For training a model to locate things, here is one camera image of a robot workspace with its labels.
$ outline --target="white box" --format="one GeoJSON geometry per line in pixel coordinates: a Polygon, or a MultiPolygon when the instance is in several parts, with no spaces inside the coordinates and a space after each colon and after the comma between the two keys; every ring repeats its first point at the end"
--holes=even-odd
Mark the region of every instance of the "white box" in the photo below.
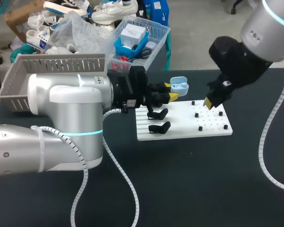
{"type": "Polygon", "coordinates": [[[144,36],[146,34],[146,28],[140,27],[140,26],[137,26],[137,25],[127,24],[125,29],[142,33],[142,39],[144,38],[144,36]]]}
{"type": "Polygon", "coordinates": [[[122,45],[133,48],[133,46],[139,45],[139,43],[141,42],[142,33],[123,29],[120,37],[122,45]]]}

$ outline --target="black tabletop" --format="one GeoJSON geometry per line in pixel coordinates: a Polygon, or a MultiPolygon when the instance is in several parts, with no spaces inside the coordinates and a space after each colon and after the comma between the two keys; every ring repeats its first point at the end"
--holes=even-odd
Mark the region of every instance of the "black tabletop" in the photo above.
{"type": "MultiPolygon", "coordinates": [[[[186,76],[187,96],[204,99],[217,70],[149,73],[150,82],[186,76]]],[[[284,70],[271,69],[238,90],[224,105],[233,128],[225,137],[137,141],[134,111],[113,114],[104,136],[134,184],[140,201],[138,227],[284,226],[284,190],[258,163],[261,132],[284,84],[284,70]]],[[[0,124],[53,126],[47,117],[11,113],[0,104],[0,124]]],[[[267,135],[265,162],[284,183],[284,103],[267,135]]],[[[89,171],[76,212],[78,227],[130,227],[133,195],[107,153],[89,171]]],[[[0,227],[70,226],[70,210],[83,173],[45,172],[0,177],[0,227]]]]}

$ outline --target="white sneaker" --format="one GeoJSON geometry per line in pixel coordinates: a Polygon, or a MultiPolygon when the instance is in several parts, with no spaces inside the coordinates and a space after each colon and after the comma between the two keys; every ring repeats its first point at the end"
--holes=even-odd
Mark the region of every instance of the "white sneaker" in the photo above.
{"type": "Polygon", "coordinates": [[[123,17],[128,15],[136,16],[138,11],[137,0],[132,0],[128,6],[123,6],[121,0],[116,2],[109,2],[102,6],[95,7],[97,10],[91,15],[91,19],[97,24],[110,25],[117,20],[122,20],[123,17]]]}
{"type": "Polygon", "coordinates": [[[40,26],[37,30],[27,32],[27,44],[42,51],[50,38],[50,28],[40,26]]]}
{"type": "Polygon", "coordinates": [[[43,8],[57,14],[68,14],[70,11],[75,11],[80,16],[88,15],[87,11],[80,9],[74,0],[46,0],[43,8]]]}
{"type": "Polygon", "coordinates": [[[39,15],[29,17],[27,23],[31,29],[37,30],[41,25],[52,26],[58,21],[61,22],[61,20],[63,20],[63,16],[56,16],[48,10],[44,10],[39,15]]]}

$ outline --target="plastic bag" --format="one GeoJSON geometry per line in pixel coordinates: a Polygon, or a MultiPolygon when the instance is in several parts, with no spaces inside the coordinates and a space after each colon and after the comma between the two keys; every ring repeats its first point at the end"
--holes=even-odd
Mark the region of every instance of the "plastic bag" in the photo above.
{"type": "Polygon", "coordinates": [[[112,32],[86,22],[74,11],[65,15],[48,40],[45,51],[52,46],[75,45],[80,53],[110,53],[112,32]]]}

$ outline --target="shoe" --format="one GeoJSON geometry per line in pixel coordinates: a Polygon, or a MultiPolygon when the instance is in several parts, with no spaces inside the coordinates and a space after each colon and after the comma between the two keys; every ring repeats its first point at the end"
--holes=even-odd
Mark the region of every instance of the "shoe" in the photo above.
{"type": "Polygon", "coordinates": [[[43,50],[50,38],[50,28],[47,26],[40,26],[37,31],[29,30],[27,32],[27,44],[43,50]]]}
{"type": "Polygon", "coordinates": [[[28,18],[27,23],[31,29],[37,30],[39,26],[52,26],[63,20],[63,16],[53,15],[52,12],[44,10],[39,15],[31,16],[28,18]]]}
{"type": "Polygon", "coordinates": [[[138,10],[137,0],[132,0],[128,6],[123,6],[121,0],[116,2],[108,2],[101,6],[95,7],[96,12],[91,15],[91,19],[97,24],[110,25],[123,17],[132,15],[136,17],[138,10]]]}
{"type": "Polygon", "coordinates": [[[47,0],[43,4],[43,8],[57,14],[68,14],[75,11],[80,16],[87,16],[86,10],[80,9],[74,0],[47,0]]]}
{"type": "Polygon", "coordinates": [[[146,7],[145,7],[145,4],[144,4],[144,1],[143,0],[137,0],[137,2],[138,2],[138,11],[136,13],[136,16],[147,19],[147,12],[146,12],[146,7]]]}
{"type": "Polygon", "coordinates": [[[71,53],[79,53],[78,48],[75,47],[73,44],[68,44],[66,49],[71,53]]]}

